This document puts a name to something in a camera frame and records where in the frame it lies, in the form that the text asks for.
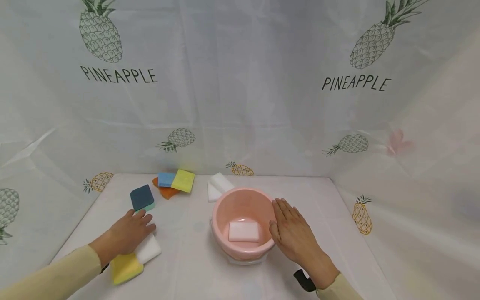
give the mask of blue sponge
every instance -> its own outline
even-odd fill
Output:
[[[147,206],[152,205],[154,202],[153,195],[148,184],[133,190],[130,193],[130,198],[132,199],[132,205],[135,211],[146,208]]]
[[[175,173],[160,172],[158,174],[158,186],[171,187],[175,176]]]

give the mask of sleeve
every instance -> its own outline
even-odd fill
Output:
[[[343,274],[338,275],[326,289],[318,289],[317,296],[320,300],[363,300]]]
[[[0,299],[65,300],[100,272],[97,253],[90,246],[83,246],[0,291]]]

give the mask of pineapple illustration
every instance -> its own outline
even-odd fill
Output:
[[[80,15],[80,33],[88,51],[101,60],[118,62],[123,49],[120,35],[108,15],[115,11],[108,8],[115,0],[105,4],[107,0],[82,0],[86,10]]]
[[[352,67],[363,69],[379,59],[392,42],[395,29],[402,24],[410,23],[406,19],[420,14],[421,12],[414,12],[414,10],[428,1],[399,0],[397,7],[396,0],[387,0],[385,19],[370,27],[355,44],[350,54]]]
[[[225,166],[231,169],[232,173],[235,175],[253,176],[252,169],[244,165],[236,165],[234,161],[229,162]]]
[[[366,137],[360,134],[351,134],[345,136],[338,145],[328,148],[328,150],[324,150],[324,154],[327,156],[331,156],[335,154],[338,150],[342,150],[343,152],[348,153],[357,153],[367,151],[368,149],[368,140]]]
[[[157,144],[159,150],[165,152],[177,151],[177,147],[186,147],[195,141],[195,134],[185,128],[175,129],[169,136],[168,142]]]
[[[18,192],[12,189],[0,189],[0,245],[6,245],[4,238],[12,235],[5,228],[15,220],[18,213],[20,198]]]
[[[357,197],[357,203],[353,208],[353,220],[355,224],[357,224],[357,228],[360,232],[364,235],[370,234],[373,228],[372,220],[370,219],[367,211],[367,204],[371,203],[371,199],[369,197],[365,197],[362,195],[361,197]]]
[[[112,177],[112,173],[103,172],[93,177],[92,180],[85,179],[84,192],[90,193],[92,190],[102,192],[105,186],[110,182],[110,179],[112,179]]]

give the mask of backdrop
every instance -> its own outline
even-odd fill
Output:
[[[115,173],[329,176],[399,299],[480,292],[480,3],[0,3],[0,288]]]

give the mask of gray pineapple print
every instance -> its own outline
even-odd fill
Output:
[[[350,64],[357,69],[363,69],[372,65],[385,52],[393,41],[395,29],[410,21],[407,18],[420,14],[414,12],[419,6],[429,0],[399,0],[398,7],[396,0],[387,0],[385,19],[370,27],[362,35],[350,54]]]
[[[6,245],[4,238],[12,235],[5,228],[15,220],[19,209],[18,192],[12,189],[0,189],[0,245]]]
[[[101,60],[118,62],[122,58],[120,35],[108,15],[115,11],[108,8],[115,0],[82,0],[86,10],[80,15],[80,33],[88,51]]]
[[[165,150],[165,152],[177,151],[177,147],[186,147],[195,141],[195,135],[188,129],[178,128],[175,129],[169,136],[168,142],[157,144],[159,150]]]
[[[328,148],[328,150],[324,150],[323,153],[327,156],[331,156],[335,154],[338,150],[342,150],[343,152],[348,153],[358,153],[367,151],[368,149],[368,140],[361,134],[351,134],[345,136],[338,145]]]

